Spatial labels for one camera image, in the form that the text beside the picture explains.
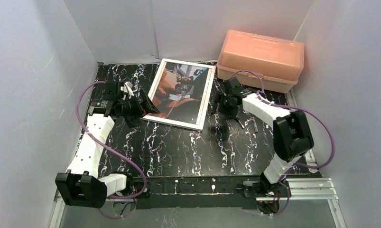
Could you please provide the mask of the yellow handled screwdriver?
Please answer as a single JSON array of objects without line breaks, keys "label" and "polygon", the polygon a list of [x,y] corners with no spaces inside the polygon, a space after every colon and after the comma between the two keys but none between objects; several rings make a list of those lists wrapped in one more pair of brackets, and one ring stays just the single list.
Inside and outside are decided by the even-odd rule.
[{"label": "yellow handled screwdriver", "polygon": [[242,122],[240,121],[240,119],[238,117],[235,118],[235,121],[237,124],[239,124],[241,129],[244,129],[244,125],[242,124]]}]

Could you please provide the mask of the white wooden photo frame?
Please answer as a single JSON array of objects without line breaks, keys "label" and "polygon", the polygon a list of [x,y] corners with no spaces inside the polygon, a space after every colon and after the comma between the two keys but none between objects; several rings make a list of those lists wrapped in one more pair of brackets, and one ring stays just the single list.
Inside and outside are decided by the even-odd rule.
[{"label": "white wooden photo frame", "polygon": [[143,119],[201,131],[215,72],[213,65],[162,59],[148,93],[159,113]]}]

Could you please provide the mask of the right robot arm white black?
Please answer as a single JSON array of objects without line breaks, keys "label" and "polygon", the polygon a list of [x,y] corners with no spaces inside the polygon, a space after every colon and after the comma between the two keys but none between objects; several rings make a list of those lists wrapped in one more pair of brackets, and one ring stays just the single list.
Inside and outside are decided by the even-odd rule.
[{"label": "right robot arm white black", "polygon": [[273,130],[274,156],[255,184],[261,192],[272,191],[280,185],[287,171],[314,146],[307,117],[302,111],[290,111],[275,106],[243,87],[237,78],[223,83],[224,91],[215,95],[212,113],[220,112],[227,119],[239,121],[239,107],[268,124]]}]

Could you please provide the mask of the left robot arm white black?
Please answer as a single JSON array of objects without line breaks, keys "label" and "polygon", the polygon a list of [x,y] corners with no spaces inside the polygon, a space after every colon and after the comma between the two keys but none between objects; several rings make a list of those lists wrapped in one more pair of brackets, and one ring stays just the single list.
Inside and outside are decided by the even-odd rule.
[{"label": "left robot arm white black", "polygon": [[[105,91],[101,98],[90,102],[86,121],[76,110],[84,133],[68,168],[56,175],[57,190],[68,206],[100,209],[108,197],[119,198],[118,192],[122,194],[122,199],[133,199],[148,190],[144,171],[105,143],[117,119],[124,119],[126,125],[132,128],[141,125],[144,116],[158,114],[159,110],[143,89],[135,94],[130,82],[104,81],[103,84]],[[99,178],[100,158],[105,150],[134,167],[140,173],[143,185],[134,181],[130,173],[121,171]]]}]

